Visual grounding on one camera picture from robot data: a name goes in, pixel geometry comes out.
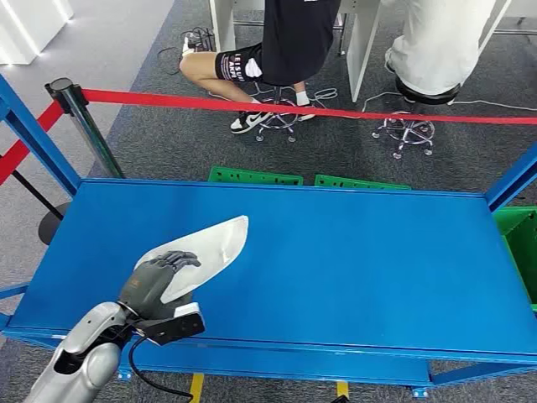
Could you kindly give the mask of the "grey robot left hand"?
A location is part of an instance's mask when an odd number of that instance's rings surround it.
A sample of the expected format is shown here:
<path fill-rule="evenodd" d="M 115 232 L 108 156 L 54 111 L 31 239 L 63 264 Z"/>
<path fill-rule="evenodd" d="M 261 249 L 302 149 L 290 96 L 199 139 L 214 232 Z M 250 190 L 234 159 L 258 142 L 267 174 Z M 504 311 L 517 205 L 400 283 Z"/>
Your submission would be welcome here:
<path fill-rule="evenodd" d="M 200 267 L 191 252 L 170 251 L 140 264 L 121 288 L 118 302 L 144 320 L 173 317 L 175 309 L 192 302 L 192 293 L 163 303 L 161 297 L 185 266 Z"/>

